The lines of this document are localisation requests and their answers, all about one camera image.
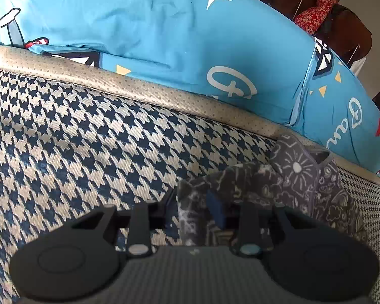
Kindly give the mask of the grey patterned fleece garment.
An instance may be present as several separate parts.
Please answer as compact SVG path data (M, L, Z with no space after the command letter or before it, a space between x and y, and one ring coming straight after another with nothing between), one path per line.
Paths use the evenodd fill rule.
M331 153L304 146L294 135L282 134L266 163L241 163L179 182L178 219L185 246L228 244L231 238L232 232L213 221L208 192L226 206L244 200L258 209L288 206L359 242L368 241L361 212L344 189Z

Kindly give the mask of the houndstooth sofa cushion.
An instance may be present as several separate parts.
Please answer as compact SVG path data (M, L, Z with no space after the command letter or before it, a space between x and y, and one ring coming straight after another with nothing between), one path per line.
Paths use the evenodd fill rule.
M258 257L185 246L181 180L266 163L282 135L238 108L65 59L0 46L0 303L380 303L380 179L331 153L366 243L308 216ZM152 254L71 257L70 226L170 190Z

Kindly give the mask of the white tablecloth table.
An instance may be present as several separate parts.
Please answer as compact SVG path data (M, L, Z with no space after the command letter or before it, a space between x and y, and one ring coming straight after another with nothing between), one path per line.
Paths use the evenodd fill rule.
M366 60L367 60L367 57L365 56L365 57L361 58L360 60L354 61L352 63L350 69L356 77L358 77L358 75L359 75L364 63L366 62Z

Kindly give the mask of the blue cartoon print pillow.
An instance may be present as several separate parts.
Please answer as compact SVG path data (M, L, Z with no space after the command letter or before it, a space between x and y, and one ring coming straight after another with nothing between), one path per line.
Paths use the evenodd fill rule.
M380 111L359 79L260 0L0 0L0 45L210 96L380 176Z

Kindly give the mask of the red floral cloth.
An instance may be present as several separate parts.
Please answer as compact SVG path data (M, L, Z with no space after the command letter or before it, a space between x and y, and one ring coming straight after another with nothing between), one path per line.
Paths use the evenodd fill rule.
M308 34L313 35L320 28L336 2L337 0L316 0L315 6L308 8L294 18L294 23Z

